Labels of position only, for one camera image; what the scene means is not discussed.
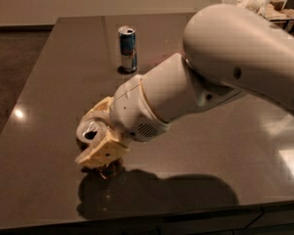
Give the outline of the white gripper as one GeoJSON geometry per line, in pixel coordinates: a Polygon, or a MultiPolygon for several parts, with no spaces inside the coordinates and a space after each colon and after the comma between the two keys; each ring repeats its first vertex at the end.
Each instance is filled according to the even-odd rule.
{"type": "MultiPolygon", "coordinates": [[[[158,118],[149,106],[142,81],[142,75],[135,75],[117,89],[113,98],[106,97],[90,109],[81,122],[111,122],[119,133],[138,142],[148,142],[167,132],[171,125],[158,118]]],[[[108,165],[129,152],[129,147],[110,128],[80,128],[76,137],[86,148],[75,162],[88,168],[108,165]]]]}

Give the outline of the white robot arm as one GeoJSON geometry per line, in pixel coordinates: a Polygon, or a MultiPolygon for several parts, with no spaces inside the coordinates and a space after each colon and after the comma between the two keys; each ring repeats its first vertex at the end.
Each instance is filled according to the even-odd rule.
{"type": "Polygon", "coordinates": [[[294,37],[234,5],[209,6],[188,22],[183,51],[122,84],[80,121],[79,165],[105,167],[132,141],[148,142],[189,114],[246,93],[294,117],[294,37]]]}

